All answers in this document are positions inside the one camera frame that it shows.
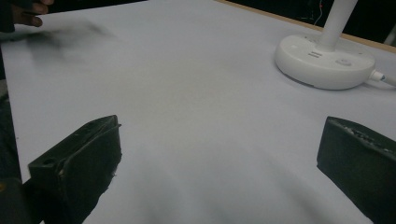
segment table surface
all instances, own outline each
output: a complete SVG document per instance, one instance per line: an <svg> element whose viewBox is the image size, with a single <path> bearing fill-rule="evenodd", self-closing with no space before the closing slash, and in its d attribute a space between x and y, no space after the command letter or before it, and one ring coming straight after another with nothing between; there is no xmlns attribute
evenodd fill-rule
<svg viewBox="0 0 396 224"><path fill-rule="evenodd" d="M84 223L371 223L316 156L328 116L396 139L395 90L282 75L278 42L316 31L212 0L42 18L2 43L23 179L86 122L122 124L117 176ZM396 75L395 54L367 49Z"/></svg>

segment round white base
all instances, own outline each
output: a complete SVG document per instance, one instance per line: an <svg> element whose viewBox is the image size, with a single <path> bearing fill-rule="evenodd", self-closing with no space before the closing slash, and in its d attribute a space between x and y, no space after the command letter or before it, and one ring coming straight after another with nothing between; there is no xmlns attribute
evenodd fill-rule
<svg viewBox="0 0 396 224"><path fill-rule="evenodd" d="M319 35L291 35L276 48L276 64L286 75L325 90L360 85L375 70L375 58L360 46L339 39L335 51L316 49Z"/></svg>

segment dark sleeve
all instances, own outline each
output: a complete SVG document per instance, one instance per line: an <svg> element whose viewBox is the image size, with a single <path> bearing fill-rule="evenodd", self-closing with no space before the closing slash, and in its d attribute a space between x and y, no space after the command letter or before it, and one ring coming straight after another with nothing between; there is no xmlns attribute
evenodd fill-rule
<svg viewBox="0 0 396 224"><path fill-rule="evenodd" d="M0 0L0 32L14 32L11 4L7 0Z"/></svg>

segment desk lamp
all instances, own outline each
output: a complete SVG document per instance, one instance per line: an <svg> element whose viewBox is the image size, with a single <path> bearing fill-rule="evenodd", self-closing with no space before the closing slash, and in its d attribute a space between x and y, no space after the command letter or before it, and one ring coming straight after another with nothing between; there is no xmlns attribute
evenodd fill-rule
<svg viewBox="0 0 396 224"><path fill-rule="evenodd" d="M289 77L325 90L344 90L369 79L396 86L375 71L375 58L360 45L340 39L358 0L334 0L321 35L291 35L276 48L276 64Z"/></svg>

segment white table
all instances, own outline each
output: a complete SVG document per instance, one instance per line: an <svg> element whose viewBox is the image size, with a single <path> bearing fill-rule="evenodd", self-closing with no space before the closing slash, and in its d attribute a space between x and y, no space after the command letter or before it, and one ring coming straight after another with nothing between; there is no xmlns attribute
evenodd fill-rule
<svg viewBox="0 0 396 224"><path fill-rule="evenodd" d="M316 156L328 116L396 139L395 90L322 91L282 75L277 43L314 31L212 0L43 20L2 44L23 179L84 123L122 124L117 176L84 223L371 222ZM394 74L395 54L368 49Z"/></svg>

